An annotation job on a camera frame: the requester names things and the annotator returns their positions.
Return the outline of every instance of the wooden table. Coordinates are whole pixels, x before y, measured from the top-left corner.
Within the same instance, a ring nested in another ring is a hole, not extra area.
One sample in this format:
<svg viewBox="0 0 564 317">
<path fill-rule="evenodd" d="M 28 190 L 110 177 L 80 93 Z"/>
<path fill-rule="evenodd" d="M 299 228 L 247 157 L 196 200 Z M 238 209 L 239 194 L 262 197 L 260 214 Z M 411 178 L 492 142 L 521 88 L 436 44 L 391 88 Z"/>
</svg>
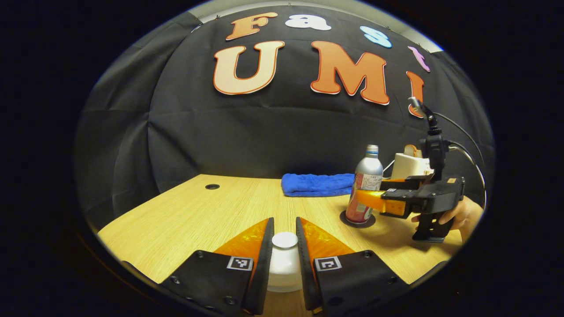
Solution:
<svg viewBox="0 0 564 317">
<path fill-rule="evenodd" d="M 207 190 L 208 184 L 218 184 Z M 99 237 L 120 260 L 134 265 L 157 283 L 166 279 L 198 249 L 213 252 L 241 231 L 274 217 L 275 234 L 296 231 L 302 217 L 343 241 L 356 252 L 373 250 L 406 283 L 412 283 L 462 246 L 458 230 L 442 244 L 411 239 L 409 219 L 376 215 L 376 224 L 357 229 L 343 224 L 340 213 L 349 196 L 286 197 L 279 179 L 198 175 L 145 202 L 105 226 Z M 311 316 L 301 290 L 268 292 L 264 316 Z"/>
</svg>

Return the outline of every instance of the white cup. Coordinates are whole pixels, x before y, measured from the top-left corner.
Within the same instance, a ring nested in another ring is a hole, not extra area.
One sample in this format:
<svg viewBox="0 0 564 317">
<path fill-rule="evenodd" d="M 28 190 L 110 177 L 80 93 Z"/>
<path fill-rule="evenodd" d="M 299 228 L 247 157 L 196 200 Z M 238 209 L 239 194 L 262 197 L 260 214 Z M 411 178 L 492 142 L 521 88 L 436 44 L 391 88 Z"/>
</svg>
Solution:
<svg viewBox="0 0 564 317">
<path fill-rule="evenodd" d="M 280 232 L 272 237 L 272 244 L 267 290 L 286 293 L 301 289 L 298 236 L 292 232 Z"/>
</svg>

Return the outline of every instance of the cable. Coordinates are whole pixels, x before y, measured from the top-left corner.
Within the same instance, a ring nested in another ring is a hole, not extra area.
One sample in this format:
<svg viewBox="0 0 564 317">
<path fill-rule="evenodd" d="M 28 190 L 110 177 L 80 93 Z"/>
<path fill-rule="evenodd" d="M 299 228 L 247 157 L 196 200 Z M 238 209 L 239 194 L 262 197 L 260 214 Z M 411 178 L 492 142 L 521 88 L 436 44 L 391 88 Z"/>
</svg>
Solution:
<svg viewBox="0 0 564 317">
<path fill-rule="evenodd" d="M 458 124 L 456 124 L 456 122 L 452 121 L 451 119 L 449 119 L 447 116 L 442 115 L 440 113 L 437 112 L 433 112 L 435 115 L 439 116 L 439 117 L 443 117 L 446 120 L 448 120 L 450 123 L 454 124 L 457 128 L 460 129 L 460 131 L 464 132 L 464 134 L 466 134 L 466 136 L 470 139 L 470 141 L 472 141 L 472 143 L 474 143 L 474 146 L 476 146 L 476 149 L 478 150 L 478 154 L 480 154 L 480 159 L 482 159 L 482 166 L 486 166 L 486 163 L 484 163 L 484 157 L 482 156 L 482 151 L 480 151 L 480 148 L 478 147 L 478 145 L 476 144 L 476 142 L 474 141 L 474 139 L 470 136 L 470 134 L 468 134 L 468 132 L 466 132 L 466 130 L 464 130 L 461 126 L 459 126 Z"/>
<path fill-rule="evenodd" d="M 391 163 L 388 164 L 388 166 L 386 166 L 386 168 L 382 171 L 382 174 L 384 174 L 384 172 L 395 162 L 395 160 L 393 160 Z M 390 179 L 391 177 L 382 177 L 382 179 Z"/>
<path fill-rule="evenodd" d="M 486 191 L 486 183 L 484 181 L 484 176 L 482 175 L 482 171 L 480 170 L 480 168 L 478 167 L 478 165 L 474 162 L 474 160 L 472 159 L 471 155 L 468 153 L 468 151 L 461 146 L 460 144 L 450 141 L 452 144 L 455 144 L 456 146 L 449 146 L 448 149 L 455 149 L 459 152 L 462 152 L 466 158 L 468 160 L 470 160 L 470 162 L 472 163 L 472 165 L 474 165 L 474 167 L 476 167 L 476 170 L 478 171 L 478 174 L 480 175 L 480 180 L 482 181 L 482 186 L 484 188 L 484 205 L 482 206 L 482 208 L 484 210 L 486 210 L 486 205 L 487 205 L 487 201 L 488 201 L 488 193 Z"/>
</svg>

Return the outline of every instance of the coaster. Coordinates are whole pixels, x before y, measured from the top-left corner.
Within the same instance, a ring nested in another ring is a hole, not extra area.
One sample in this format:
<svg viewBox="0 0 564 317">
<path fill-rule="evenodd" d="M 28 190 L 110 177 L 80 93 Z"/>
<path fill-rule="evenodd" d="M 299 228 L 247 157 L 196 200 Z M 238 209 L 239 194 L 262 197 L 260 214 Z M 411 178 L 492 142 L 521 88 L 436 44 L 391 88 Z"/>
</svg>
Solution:
<svg viewBox="0 0 564 317">
<path fill-rule="evenodd" d="M 345 216 L 345 213 L 347 211 L 343 210 L 343 212 L 341 213 L 341 215 L 339 216 L 339 218 L 341 219 L 341 222 L 346 224 L 349 227 L 353 227 L 353 228 L 368 228 L 371 225 L 376 223 L 376 217 L 374 217 L 374 215 L 370 215 L 370 218 L 368 218 L 368 220 L 366 220 L 366 222 L 363 223 L 354 223 L 354 222 L 350 222 L 349 220 L 347 220 L 347 217 Z"/>
</svg>

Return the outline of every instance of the blue cloth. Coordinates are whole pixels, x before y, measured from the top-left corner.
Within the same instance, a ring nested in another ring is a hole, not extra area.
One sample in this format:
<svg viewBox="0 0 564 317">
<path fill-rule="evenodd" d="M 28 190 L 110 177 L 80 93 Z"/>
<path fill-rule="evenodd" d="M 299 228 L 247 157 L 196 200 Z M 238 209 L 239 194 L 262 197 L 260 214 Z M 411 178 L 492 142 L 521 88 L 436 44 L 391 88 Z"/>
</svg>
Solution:
<svg viewBox="0 0 564 317">
<path fill-rule="evenodd" d="M 354 174 L 284 174 L 282 190 L 290 197 L 328 197 L 350 195 Z"/>
</svg>

